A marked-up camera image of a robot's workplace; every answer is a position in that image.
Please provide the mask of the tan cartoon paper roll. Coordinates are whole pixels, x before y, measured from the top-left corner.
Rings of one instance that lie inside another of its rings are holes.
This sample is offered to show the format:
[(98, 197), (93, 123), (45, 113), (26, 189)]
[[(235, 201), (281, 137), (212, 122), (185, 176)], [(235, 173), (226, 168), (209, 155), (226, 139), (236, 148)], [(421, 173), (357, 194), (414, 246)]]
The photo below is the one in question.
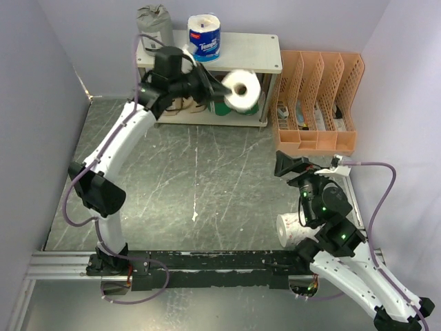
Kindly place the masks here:
[(205, 104), (199, 104), (193, 98), (182, 98), (182, 111), (186, 111), (188, 113), (198, 113), (203, 112), (207, 106)]

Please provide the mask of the green brown paper roll labelled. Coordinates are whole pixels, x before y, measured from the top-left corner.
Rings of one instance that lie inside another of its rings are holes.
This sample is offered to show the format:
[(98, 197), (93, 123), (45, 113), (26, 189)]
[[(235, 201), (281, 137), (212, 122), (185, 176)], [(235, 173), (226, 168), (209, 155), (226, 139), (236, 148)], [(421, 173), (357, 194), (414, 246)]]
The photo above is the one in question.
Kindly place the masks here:
[(237, 110), (236, 112), (239, 113), (240, 115), (249, 116), (256, 114), (258, 111), (259, 111), (259, 105), (256, 103), (248, 110)]

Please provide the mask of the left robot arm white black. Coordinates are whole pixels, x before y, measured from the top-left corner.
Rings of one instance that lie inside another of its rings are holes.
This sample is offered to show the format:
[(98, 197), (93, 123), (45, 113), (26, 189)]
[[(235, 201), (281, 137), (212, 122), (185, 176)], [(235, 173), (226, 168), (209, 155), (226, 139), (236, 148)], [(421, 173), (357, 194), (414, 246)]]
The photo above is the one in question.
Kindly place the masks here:
[(100, 264), (88, 270), (108, 270), (123, 274), (129, 266), (128, 244), (121, 228), (120, 210), (126, 193), (115, 184), (120, 169), (139, 139), (160, 119), (175, 99), (193, 98), (197, 103), (213, 103), (231, 94), (231, 88), (213, 77), (203, 64), (184, 49), (162, 47), (154, 55), (154, 66), (145, 74), (135, 74), (135, 92), (104, 140), (83, 162), (71, 162), (68, 192), (75, 192), (89, 210), (90, 218), (73, 222), (65, 206), (65, 221), (79, 228), (93, 223), (99, 242)]

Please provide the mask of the blue Tempo tissue pack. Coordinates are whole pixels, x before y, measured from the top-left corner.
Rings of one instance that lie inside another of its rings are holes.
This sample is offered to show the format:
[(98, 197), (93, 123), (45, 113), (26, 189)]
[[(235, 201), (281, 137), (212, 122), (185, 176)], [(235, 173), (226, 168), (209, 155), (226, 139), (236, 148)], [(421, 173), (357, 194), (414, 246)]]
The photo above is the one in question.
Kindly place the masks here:
[(192, 56), (198, 62), (214, 61), (221, 51), (221, 23), (213, 14), (192, 15), (187, 20), (187, 36)]

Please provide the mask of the grey paper roll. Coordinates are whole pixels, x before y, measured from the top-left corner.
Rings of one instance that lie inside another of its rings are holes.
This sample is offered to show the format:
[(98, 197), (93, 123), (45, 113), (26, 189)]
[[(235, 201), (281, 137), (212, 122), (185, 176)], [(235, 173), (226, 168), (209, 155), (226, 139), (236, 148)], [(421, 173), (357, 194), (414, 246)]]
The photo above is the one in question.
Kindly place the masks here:
[(173, 46), (174, 37), (171, 16), (162, 4), (147, 5), (136, 11), (136, 24), (141, 34), (151, 36), (142, 37), (144, 51), (154, 55), (162, 46)]

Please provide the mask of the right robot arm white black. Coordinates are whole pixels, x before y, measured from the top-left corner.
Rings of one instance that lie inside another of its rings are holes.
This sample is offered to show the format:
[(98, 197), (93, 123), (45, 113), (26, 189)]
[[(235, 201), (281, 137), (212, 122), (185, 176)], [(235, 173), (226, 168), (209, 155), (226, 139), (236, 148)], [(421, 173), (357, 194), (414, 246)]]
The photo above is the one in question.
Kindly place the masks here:
[(286, 248), (298, 240), (292, 265), (300, 274), (313, 273), (311, 289), (317, 288), (318, 278), (328, 280), (373, 319), (377, 330), (428, 330), (435, 303), (412, 293), (379, 262), (371, 224), (362, 233), (347, 218), (353, 207), (334, 177), (349, 176), (357, 165), (336, 154), (326, 168), (277, 151), (275, 176), (293, 173), (287, 185), (299, 190), (297, 212), (278, 216), (280, 242)]

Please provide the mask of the tan barcode paper roll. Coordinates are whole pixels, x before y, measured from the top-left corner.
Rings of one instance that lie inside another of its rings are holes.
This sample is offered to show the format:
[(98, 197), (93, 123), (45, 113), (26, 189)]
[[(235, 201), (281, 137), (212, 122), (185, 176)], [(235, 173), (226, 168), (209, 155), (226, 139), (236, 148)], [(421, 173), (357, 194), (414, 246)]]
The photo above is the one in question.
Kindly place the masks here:
[(182, 104), (173, 102), (171, 106), (169, 106), (163, 111), (161, 116), (162, 117), (176, 116), (181, 110), (182, 110)]

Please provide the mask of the white dotted paper roll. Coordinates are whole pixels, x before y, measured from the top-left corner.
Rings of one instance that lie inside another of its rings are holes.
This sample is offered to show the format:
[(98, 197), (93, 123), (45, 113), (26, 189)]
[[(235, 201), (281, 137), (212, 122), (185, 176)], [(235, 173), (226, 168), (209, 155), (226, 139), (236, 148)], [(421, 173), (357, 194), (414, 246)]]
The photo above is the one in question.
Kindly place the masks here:
[(250, 111), (259, 100), (260, 82), (254, 72), (233, 70), (224, 77), (222, 84), (230, 90), (224, 102), (238, 113)]
[(279, 214), (276, 218), (278, 239), (284, 249), (291, 249), (305, 238), (315, 239), (320, 228), (312, 229), (305, 225), (303, 211)]

